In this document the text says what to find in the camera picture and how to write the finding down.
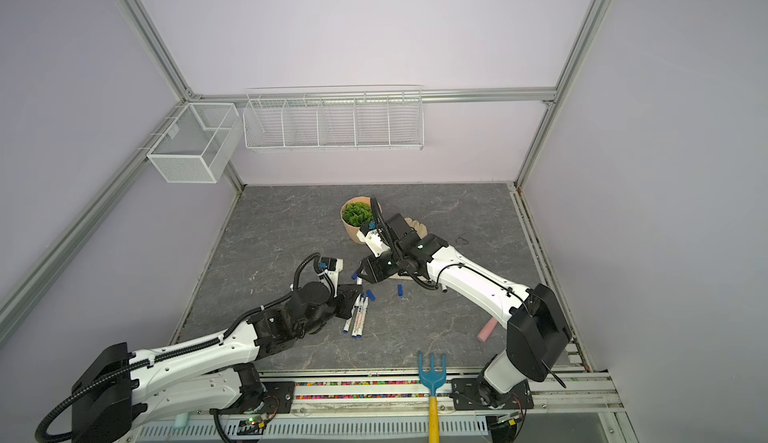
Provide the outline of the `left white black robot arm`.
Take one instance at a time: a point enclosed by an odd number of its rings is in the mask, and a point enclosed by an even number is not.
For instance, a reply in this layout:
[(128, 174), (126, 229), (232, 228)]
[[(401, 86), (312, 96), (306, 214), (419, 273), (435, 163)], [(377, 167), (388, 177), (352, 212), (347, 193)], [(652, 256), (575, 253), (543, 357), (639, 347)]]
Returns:
[(238, 316), (226, 329), (179, 344), (129, 351), (107, 347), (38, 424), (38, 442), (115, 442), (166, 416), (255, 410), (266, 400), (256, 363), (347, 320), (361, 293), (311, 281)]

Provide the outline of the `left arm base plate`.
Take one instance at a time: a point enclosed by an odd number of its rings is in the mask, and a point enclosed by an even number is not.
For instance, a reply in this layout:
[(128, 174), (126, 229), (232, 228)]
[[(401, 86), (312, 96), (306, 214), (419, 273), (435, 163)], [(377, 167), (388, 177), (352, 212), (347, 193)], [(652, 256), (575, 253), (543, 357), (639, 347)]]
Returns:
[(261, 390), (239, 395), (234, 403), (218, 410), (220, 414), (283, 414), (291, 411), (295, 382), (291, 380), (263, 383)]

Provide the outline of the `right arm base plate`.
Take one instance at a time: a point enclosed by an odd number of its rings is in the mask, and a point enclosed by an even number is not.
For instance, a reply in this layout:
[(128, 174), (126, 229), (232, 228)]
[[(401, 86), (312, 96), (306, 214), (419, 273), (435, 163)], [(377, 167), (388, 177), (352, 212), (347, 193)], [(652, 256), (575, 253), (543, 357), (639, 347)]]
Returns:
[(479, 378), (453, 378), (450, 398), (456, 410), (529, 410), (534, 407), (527, 380), (513, 386), (506, 393), (494, 389)]

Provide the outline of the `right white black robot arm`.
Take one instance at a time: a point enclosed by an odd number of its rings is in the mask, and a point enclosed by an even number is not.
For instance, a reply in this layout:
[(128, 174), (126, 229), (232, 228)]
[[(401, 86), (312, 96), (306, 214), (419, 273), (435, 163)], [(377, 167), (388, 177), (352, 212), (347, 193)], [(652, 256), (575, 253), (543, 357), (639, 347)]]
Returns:
[(420, 236), (397, 213), (380, 216), (356, 232), (372, 254), (357, 275), (379, 283), (404, 274), (424, 289), (450, 289), (486, 311), (506, 331), (506, 347), (476, 378), (474, 400), (499, 408), (513, 388), (531, 380), (544, 381), (573, 333), (556, 294), (546, 285), (528, 287), (505, 279), (462, 255), (446, 240)]

